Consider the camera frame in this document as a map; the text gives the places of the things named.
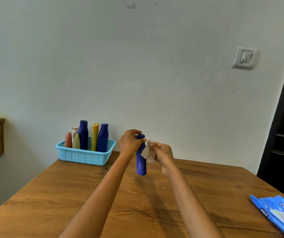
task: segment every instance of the blue bottle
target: blue bottle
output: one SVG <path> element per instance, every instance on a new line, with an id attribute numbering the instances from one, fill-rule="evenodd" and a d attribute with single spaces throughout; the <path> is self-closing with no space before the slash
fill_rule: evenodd
<path id="1" fill-rule="evenodd" d="M 81 120 L 79 126 L 80 149 L 88 150 L 88 121 Z"/>
<path id="2" fill-rule="evenodd" d="M 109 139 L 109 132 L 108 132 L 108 125 L 107 123 L 101 124 L 100 132 L 98 134 L 97 140 L 97 152 L 107 152 L 108 148 L 108 139 Z"/>
<path id="3" fill-rule="evenodd" d="M 144 139 L 145 135 L 137 135 L 137 139 Z M 136 163 L 137 163 L 137 173 L 141 176 L 146 175 L 146 159 L 141 156 L 142 151 L 145 148 L 145 144 L 141 144 L 137 152 L 135 152 Z"/>

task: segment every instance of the bottle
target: bottle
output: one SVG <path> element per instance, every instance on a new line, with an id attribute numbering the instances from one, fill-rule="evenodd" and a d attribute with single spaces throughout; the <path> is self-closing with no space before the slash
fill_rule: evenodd
<path id="1" fill-rule="evenodd" d="M 144 139 L 145 135 L 137 135 L 136 139 Z M 145 144 L 141 144 L 137 152 L 135 152 L 136 163 L 137 163 L 137 173 L 141 176 L 146 175 L 146 159 L 141 156 L 142 151 L 145 148 Z"/>
<path id="2" fill-rule="evenodd" d="M 95 123 L 92 126 L 92 132 L 91 132 L 91 149 L 90 149 L 91 151 L 96 151 L 98 132 L 99 132 L 99 124 Z"/>
<path id="3" fill-rule="evenodd" d="M 76 135 L 75 135 L 74 142 L 72 144 L 72 148 L 80 149 L 80 139 L 79 139 L 78 133 L 76 133 Z"/>
<path id="4" fill-rule="evenodd" d="M 88 150 L 88 121 L 81 120 L 78 130 L 79 139 L 80 139 L 80 149 Z"/>
<path id="5" fill-rule="evenodd" d="M 109 132 L 108 132 L 108 125 L 107 123 L 101 124 L 100 132 L 98 135 L 97 140 L 97 152 L 107 152 L 108 148 L 108 138 L 109 138 Z"/>
<path id="6" fill-rule="evenodd" d="M 72 134 L 72 143 L 74 144 L 74 138 L 76 136 L 76 133 L 78 133 L 79 126 L 73 126 L 71 128 L 71 134 Z"/>
<path id="7" fill-rule="evenodd" d="M 72 148 L 72 138 L 71 138 L 71 132 L 66 133 L 65 135 L 65 147 L 66 148 Z"/>

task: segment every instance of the hand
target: hand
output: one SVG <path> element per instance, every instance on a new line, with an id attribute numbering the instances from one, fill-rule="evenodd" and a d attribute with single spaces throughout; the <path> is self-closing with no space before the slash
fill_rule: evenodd
<path id="1" fill-rule="evenodd" d="M 172 148 L 167 144 L 154 142 L 151 149 L 156 153 L 155 160 L 162 166 L 162 173 L 167 176 L 167 170 L 175 165 Z"/>
<path id="2" fill-rule="evenodd" d="M 136 139 L 135 134 L 140 135 L 142 131 L 130 129 L 124 132 L 119 140 L 120 153 L 127 154 L 130 157 L 140 148 L 140 145 L 146 142 L 146 139 Z"/>

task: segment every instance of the wet wipes pack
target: wet wipes pack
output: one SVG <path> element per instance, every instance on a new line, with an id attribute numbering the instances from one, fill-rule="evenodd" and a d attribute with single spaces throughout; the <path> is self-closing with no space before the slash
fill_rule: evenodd
<path id="1" fill-rule="evenodd" d="M 276 196 L 257 199 L 252 195 L 250 197 L 260 211 L 284 232 L 284 198 Z"/>

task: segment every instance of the plastic basket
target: plastic basket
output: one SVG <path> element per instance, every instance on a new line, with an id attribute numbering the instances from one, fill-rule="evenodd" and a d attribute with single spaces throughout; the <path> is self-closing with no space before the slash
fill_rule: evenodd
<path id="1" fill-rule="evenodd" d="M 61 160 L 102 166 L 108 161 L 115 144 L 115 140 L 108 140 L 108 151 L 105 153 L 76 148 L 65 148 L 65 141 L 56 144 L 56 148 L 59 151 L 59 158 Z M 90 148 L 91 137 L 88 138 L 88 149 Z"/>

